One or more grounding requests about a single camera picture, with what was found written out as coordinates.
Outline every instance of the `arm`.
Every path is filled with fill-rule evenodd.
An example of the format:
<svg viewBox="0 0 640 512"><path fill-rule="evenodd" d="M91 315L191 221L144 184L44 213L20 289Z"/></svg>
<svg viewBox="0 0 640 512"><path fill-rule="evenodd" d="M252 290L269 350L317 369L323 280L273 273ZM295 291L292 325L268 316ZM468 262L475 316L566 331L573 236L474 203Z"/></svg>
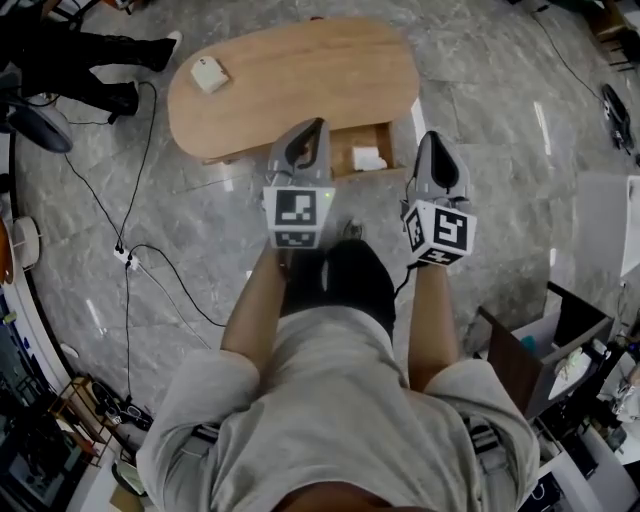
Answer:
<svg viewBox="0 0 640 512"><path fill-rule="evenodd" d="M220 347L243 355L259 372L271 359L285 285L278 252L267 242L231 313Z"/></svg>
<svg viewBox="0 0 640 512"><path fill-rule="evenodd" d="M459 357L447 270L436 265L418 268L409 335L411 389L424 391L438 372Z"/></svg>

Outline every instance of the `black shorts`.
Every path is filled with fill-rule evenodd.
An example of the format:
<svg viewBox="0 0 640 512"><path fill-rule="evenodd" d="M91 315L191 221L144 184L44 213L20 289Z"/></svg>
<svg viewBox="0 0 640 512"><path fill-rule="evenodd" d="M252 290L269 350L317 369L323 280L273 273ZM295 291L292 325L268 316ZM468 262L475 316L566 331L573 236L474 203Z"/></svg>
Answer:
<svg viewBox="0 0 640 512"><path fill-rule="evenodd" d="M328 263L327 289L322 267ZM373 249L362 240L344 240L330 249L296 251L281 316L321 306L347 306L373 317L389 337L396 321L391 277Z"/></svg>

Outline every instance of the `black cable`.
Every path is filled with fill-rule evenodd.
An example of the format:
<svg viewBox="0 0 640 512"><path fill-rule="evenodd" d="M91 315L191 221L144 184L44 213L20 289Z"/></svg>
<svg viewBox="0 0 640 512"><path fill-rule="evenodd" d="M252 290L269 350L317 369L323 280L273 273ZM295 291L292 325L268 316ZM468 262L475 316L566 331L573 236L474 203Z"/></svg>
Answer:
<svg viewBox="0 0 640 512"><path fill-rule="evenodd" d="M404 281L402 281L402 284L396 288L396 292L393 294L394 299L398 298L398 294L400 293L400 290L402 290L409 282L409 277L411 277L412 270L413 270L413 267L407 267L407 275L404 277Z"/></svg>
<svg viewBox="0 0 640 512"><path fill-rule="evenodd" d="M89 182L84 178L84 176L78 174L78 172L75 170L75 168L73 167L73 164L71 163L71 160L69 160L69 157L67 155L64 155L64 159L67 161L67 163L69 164L69 167L71 167L71 170L73 171L73 174L75 174L78 178L80 178L82 181L84 181L84 184L87 186L87 188L91 191L91 194L93 195L93 198L96 200L96 202L98 203L98 206L100 207L100 209L102 210L102 212L105 214L105 216L107 217L107 220L109 221L109 224L111 224L111 227L113 228L113 230L116 232L116 235L118 235L118 228L116 228L116 225L113 223L113 221L111 220L111 217L109 216L109 214L107 213L107 210L104 209L104 206L102 206L102 203L100 202L100 199L98 199L98 196L96 195L96 193L94 192L93 188L91 188L91 185L89 185Z"/></svg>
<svg viewBox="0 0 640 512"><path fill-rule="evenodd" d="M127 388L129 390L129 397L131 397L131 342L129 341L129 266L131 264L127 262L124 266L124 280L127 287L127 306L125 309L124 329L127 333Z"/></svg>
<svg viewBox="0 0 640 512"><path fill-rule="evenodd" d="M564 57L562 57L562 54L560 53L560 50L558 50L558 48L556 47L555 43L553 42L553 39L551 38L551 35L549 34L549 32L547 31L547 29L545 28L545 26L540 22L540 20L537 18L536 16L536 11L529 13L531 15L531 17L533 18L533 20L540 25L540 28L542 28L542 30L544 31L544 33L547 35L547 39L549 39L549 42L551 43L551 46L553 47L553 49L555 50L555 52L558 54L558 57L560 57L560 60L562 61L562 63L564 64L564 67L567 68L569 70L569 73L571 73L574 78L580 82L582 85L585 86L585 88L593 95L594 98L596 98L600 103L602 103L603 105L605 104L604 100L597 95L595 92L593 92L593 89L591 89L591 87L589 87L578 75L576 75L573 71L573 69L571 69L571 67L569 66L569 64L567 64L567 61L564 60Z"/></svg>
<svg viewBox="0 0 640 512"><path fill-rule="evenodd" d="M158 103L158 91L155 86L151 82L140 82L140 85L146 84L153 90L153 112L151 114L151 125L149 126L149 136L147 138L147 147L144 150L144 155L142 156L142 164L140 165L140 170L138 171L138 178L136 179L136 186L133 189L133 195L131 196L131 203L129 204L129 209L127 210L127 214L124 216L124 220L122 221L122 227L120 228L120 232L118 233L118 242L122 242L122 238L124 237L124 229L127 225L127 219L129 218L129 214L133 209L133 203L136 200L136 194L138 193L138 186L140 185L140 177L142 176L142 171L144 169L144 164L147 160L147 154L149 153L149 146L151 145L151 133L153 132L153 124L156 120L156 106Z"/></svg>
<svg viewBox="0 0 640 512"><path fill-rule="evenodd" d="M213 320L211 320L211 318L209 318L196 304L196 302L193 300L193 297L191 297L191 294L189 293L189 291L187 290L187 287L184 285L184 283L182 282L182 279L180 278L180 274L178 274L178 270L176 269L176 267L173 265L173 263L171 263L171 260L169 258L167 258L167 255L162 252L160 249L158 249L157 247L154 247L153 245L149 245L149 244L137 244L133 247L133 249L131 249L131 251L129 251L129 261L131 261L131 258L133 257L133 251L135 251L136 249L138 249L139 247L146 247L147 249L151 249L152 251L156 251L157 253L159 253L164 259L165 261L169 264L169 266L171 267L171 269L173 270L174 274L176 275L176 277L178 278L178 281L180 281L180 286L182 286L182 289L184 290L184 293L187 294L187 297L189 297L189 300L191 301L191 304L193 304L193 307L195 307L198 310L198 313L200 313L204 318L206 318L210 324L215 325L216 327L226 327L225 324L219 324L218 322L214 322Z"/></svg>

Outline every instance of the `wire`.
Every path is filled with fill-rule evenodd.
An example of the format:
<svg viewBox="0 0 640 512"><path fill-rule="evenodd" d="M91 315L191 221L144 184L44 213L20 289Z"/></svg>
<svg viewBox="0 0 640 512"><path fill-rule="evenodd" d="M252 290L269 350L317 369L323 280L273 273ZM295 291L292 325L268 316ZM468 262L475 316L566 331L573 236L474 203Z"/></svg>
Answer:
<svg viewBox="0 0 640 512"><path fill-rule="evenodd" d="M120 228L120 233L118 233L118 242L122 242L122 238L124 237L124 229L127 225L127 219L129 218L129 214L133 209L133 203L136 200L136 194L138 193L138 186L140 185L140 177L142 176L142 171L144 169L144 164L147 160L147 154L149 153L149 146L151 145L151 134L153 132L153 124L156 120L156 106L158 104L158 91L155 86L151 82L140 82L140 85L146 84L153 90L153 112L151 114L151 125L149 126L149 136L147 137L147 147L144 150L144 155L142 156L142 164L140 165L140 170L138 171L138 178L136 179L136 186L133 189L133 195L131 196L131 203L129 204L129 209L127 210L127 214L124 216L124 220L122 221L122 227Z"/></svg>
<svg viewBox="0 0 640 512"><path fill-rule="evenodd" d="M138 249L139 247L146 247L147 249L151 249L152 251L156 251L157 253L159 253L164 259L165 261L169 264L169 266L171 267L171 270L173 270L174 274L176 275L176 277L178 278L178 281L180 281L180 286L182 286L182 289L184 290L184 293L187 294L187 297L189 297L189 300L191 301L191 304L193 304L193 306L198 310L198 313L200 313L204 318L206 318L210 324L215 325L216 327L226 327L225 324L219 324L218 322L214 322L213 320L211 320L211 318L209 318L196 304L196 302L193 300L193 297L191 296L191 294L189 293L189 291L187 290L187 287L184 285L184 283L182 282L182 279L180 278L180 274L178 274L178 271L176 270L176 267L173 265L173 263L171 263L171 260L169 258L167 258L167 255L165 253L163 253L160 249L158 249L157 247L154 247L153 245L149 245L149 244L137 244L133 247L133 249L131 249L129 251L129 258L131 259L133 257L133 251L135 251L136 249Z"/></svg>
<svg viewBox="0 0 640 512"><path fill-rule="evenodd" d="M400 290L402 290L409 282L409 277L411 277L412 270L413 270L412 267L407 267L407 275L404 277L404 281L402 281L402 284L396 288L396 292L393 294L394 299L398 298L398 294L400 293Z"/></svg>
<svg viewBox="0 0 640 512"><path fill-rule="evenodd" d="M209 345L207 345L207 343L198 335L198 333L196 331L193 330L193 328L189 325L189 323L184 319L184 317L182 316L182 313L180 313L180 310L178 309L178 306L176 306L176 303L173 301L173 299L171 298L171 295L169 295L169 292L165 289L164 286L162 286L160 284L160 282L153 277L149 272L147 272L147 269L144 268L142 265L138 265L142 271L147 275L147 277L149 279L151 279L154 283L156 283L160 289L164 292L164 294L167 296L167 299L169 299L169 301L171 302L171 304L173 304L174 309L176 310L176 313L178 313L178 316L180 317L180 319L184 322L184 325L187 326L187 328L193 333L193 335L198 338L200 340L200 342L209 350L211 350L211 347Z"/></svg>
<svg viewBox="0 0 640 512"><path fill-rule="evenodd" d="M118 235L118 228L116 228L116 225L113 223L113 221L111 220L111 217L109 216L109 214L107 213L107 210L104 209L104 206L102 206L102 203L100 202L100 199L98 199L98 196L96 195L96 193L94 192L93 188L91 188L91 185L89 185L89 182L80 174L78 174L78 172L75 170L75 168L73 167L73 164L71 163L71 160L69 160L69 157L65 154L64 155L64 159L67 161L67 163L69 164L69 167L71 167L71 170L73 171L73 174L75 174L78 178L80 178L82 181L84 181L84 184L87 186L87 188L91 191L91 194L93 195L93 198L96 200L96 203L98 203L98 206L100 207L100 209L102 210L102 212L105 214L105 216L107 217L107 220L109 221L109 224L111 224L111 227L113 228L113 230L116 232L116 235Z"/></svg>
<svg viewBox="0 0 640 512"><path fill-rule="evenodd" d="M129 341L129 262L124 266L124 280L127 286L127 306L124 317L124 329L127 333L127 389L129 390L129 397L131 397L131 342Z"/></svg>
<svg viewBox="0 0 640 512"><path fill-rule="evenodd" d="M567 61L564 60L564 57L562 56L562 54L560 53L560 50L558 50L558 48L556 47L555 43L553 42L553 39L551 38L551 34L549 34L549 32L547 31L547 29L545 28L545 26L540 22L540 20L538 19L538 17L536 16L536 11L529 13L531 15L531 17L533 18L533 20L540 25L540 28L542 28L542 30L544 31L544 33L547 35L547 39L549 39L549 42L551 43L551 46L553 47L553 49L555 50L555 52L558 54L558 57L560 57L560 60L562 61L562 63L564 64L564 67L567 68L569 70L569 73L571 73L574 78L580 82L582 85L585 86L585 88L593 95L593 97L595 99L597 99L600 103L602 103L603 105L605 104L604 100L598 95L596 94L593 89L591 89L591 87L589 87L578 75L576 75L573 71L573 69L571 69L571 67L569 66L569 64L567 64Z"/></svg>

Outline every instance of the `white object on table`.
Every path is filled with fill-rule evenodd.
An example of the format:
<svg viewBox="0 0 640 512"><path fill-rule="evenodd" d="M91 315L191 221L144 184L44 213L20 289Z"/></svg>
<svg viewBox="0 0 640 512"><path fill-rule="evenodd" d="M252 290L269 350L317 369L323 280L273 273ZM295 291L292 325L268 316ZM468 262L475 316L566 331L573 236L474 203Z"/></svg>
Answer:
<svg viewBox="0 0 640 512"><path fill-rule="evenodd" d="M191 68L194 80L207 94L211 94L229 81L218 61L205 55L200 57Z"/></svg>

